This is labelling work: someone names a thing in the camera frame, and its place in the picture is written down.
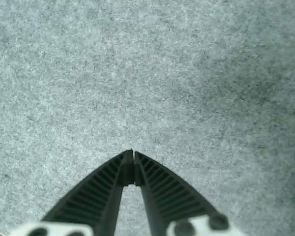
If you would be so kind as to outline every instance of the floor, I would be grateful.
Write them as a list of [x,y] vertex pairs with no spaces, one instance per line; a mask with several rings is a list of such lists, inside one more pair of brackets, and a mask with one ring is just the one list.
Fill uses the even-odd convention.
[[[295,0],[0,0],[0,232],[129,148],[295,236]],[[135,187],[115,235],[149,235]]]

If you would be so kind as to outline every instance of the screw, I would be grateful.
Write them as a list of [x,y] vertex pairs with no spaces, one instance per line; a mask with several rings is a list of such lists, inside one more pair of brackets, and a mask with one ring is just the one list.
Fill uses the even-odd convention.
[[176,222],[175,226],[176,236],[193,236],[195,235],[195,229],[188,220],[180,220]]
[[227,217],[220,213],[210,216],[209,225],[213,230],[226,230],[230,226]]

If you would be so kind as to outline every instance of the gray carpet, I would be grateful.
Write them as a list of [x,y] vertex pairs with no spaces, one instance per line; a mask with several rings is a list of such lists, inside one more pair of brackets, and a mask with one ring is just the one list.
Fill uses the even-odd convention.
[[[129,148],[295,236],[295,0],[0,0],[0,231]],[[148,236],[124,194],[116,235]]]

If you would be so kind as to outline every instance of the carpet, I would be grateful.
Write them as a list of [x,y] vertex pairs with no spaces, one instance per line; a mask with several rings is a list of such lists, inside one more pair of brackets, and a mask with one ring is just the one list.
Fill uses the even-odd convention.
[[[130,148],[295,236],[295,0],[0,0],[0,232]],[[134,186],[116,235],[149,235]]]

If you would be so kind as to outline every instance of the screw hole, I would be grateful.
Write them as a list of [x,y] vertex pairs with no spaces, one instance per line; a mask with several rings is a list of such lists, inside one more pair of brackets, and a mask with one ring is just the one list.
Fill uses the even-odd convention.
[[84,236],[84,234],[82,232],[73,232],[69,234],[68,236]]
[[46,236],[47,235],[47,230],[44,228],[38,228],[36,230],[33,230],[29,236]]

